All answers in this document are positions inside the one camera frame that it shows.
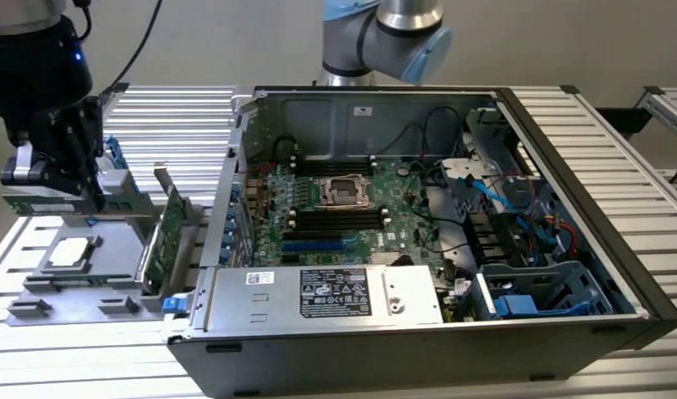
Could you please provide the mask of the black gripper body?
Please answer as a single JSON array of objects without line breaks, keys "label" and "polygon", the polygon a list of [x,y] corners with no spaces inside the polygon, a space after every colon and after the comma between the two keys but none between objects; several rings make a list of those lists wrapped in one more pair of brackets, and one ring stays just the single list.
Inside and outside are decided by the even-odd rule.
[{"label": "black gripper body", "polygon": [[36,143],[56,123],[76,123],[92,77],[66,16],[35,32],[0,35],[0,118],[9,143]]}]

